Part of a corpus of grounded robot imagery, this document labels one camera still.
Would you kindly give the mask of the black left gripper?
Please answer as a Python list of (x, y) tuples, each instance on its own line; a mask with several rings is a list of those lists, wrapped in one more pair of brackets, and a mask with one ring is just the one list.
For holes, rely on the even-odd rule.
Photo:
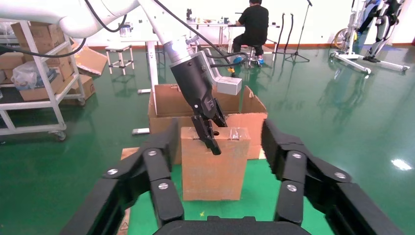
[(191, 120), (199, 139), (210, 149), (213, 155), (221, 150), (214, 139), (211, 121), (218, 127), (227, 127), (220, 104), (212, 95), (212, 71), (203, 53), (195, 53), (170, 66), (181, 93), (191, 107)]

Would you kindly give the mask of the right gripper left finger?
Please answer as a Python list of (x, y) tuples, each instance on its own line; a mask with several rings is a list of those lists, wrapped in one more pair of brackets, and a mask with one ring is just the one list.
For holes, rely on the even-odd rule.
[(183, 220), (184, 208), (171, 180), (178, 141), (175, 118), (164, 132), (151, 134), (137, 152), (101, 176), (60, 234), (115, 235), (125, 210), (146, 192), (151, 194), (159, 227)]

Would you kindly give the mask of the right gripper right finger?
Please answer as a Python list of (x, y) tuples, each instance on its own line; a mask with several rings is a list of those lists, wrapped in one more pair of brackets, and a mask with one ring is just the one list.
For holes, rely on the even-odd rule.
[(274, 221), (301, 226), (307, 198), (336, 235), (403, 234), (347, 172), (315, 157), (300, 138), (283, 133), (270, 119), (263, 121), (261, 146), (281, 182)]

